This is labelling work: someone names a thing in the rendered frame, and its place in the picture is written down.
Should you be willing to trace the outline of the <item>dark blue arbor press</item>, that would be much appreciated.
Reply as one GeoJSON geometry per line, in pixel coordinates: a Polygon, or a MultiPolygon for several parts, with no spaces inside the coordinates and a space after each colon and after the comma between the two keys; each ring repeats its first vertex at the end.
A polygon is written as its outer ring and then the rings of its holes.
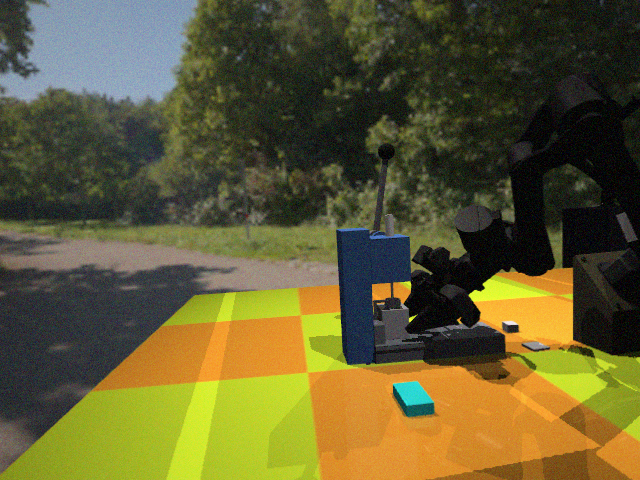
{"type": "Polygon", "coordinates": [[[385,324],[377,303],[401,306],[393,283],[411,281],[410,237],[394,234],[393,215],[385,215],[379,231],[388,160],[395,154],[389,143],[378,149],[382,159],[374,229],[336,229],[342,350],[348,365],[384,364],[506,353],[506,335],[478,322],[439,327],[410,334],[409,339],[385,340],[385,324]],[[391,283],[391,297],[373,300],[372,284],[391,283]],[[373,314],[374,311],[374,314],[373,314]]]}

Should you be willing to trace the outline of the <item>cyan rectangular block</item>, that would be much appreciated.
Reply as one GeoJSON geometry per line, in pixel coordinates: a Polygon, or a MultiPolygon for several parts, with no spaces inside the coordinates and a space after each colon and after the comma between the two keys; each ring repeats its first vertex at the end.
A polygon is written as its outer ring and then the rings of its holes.
{"type": "Polygon", "coordinates": [[[393,384],[393,395],[407,418],[435,415],[435,403],[418,381],[393,384]]]}

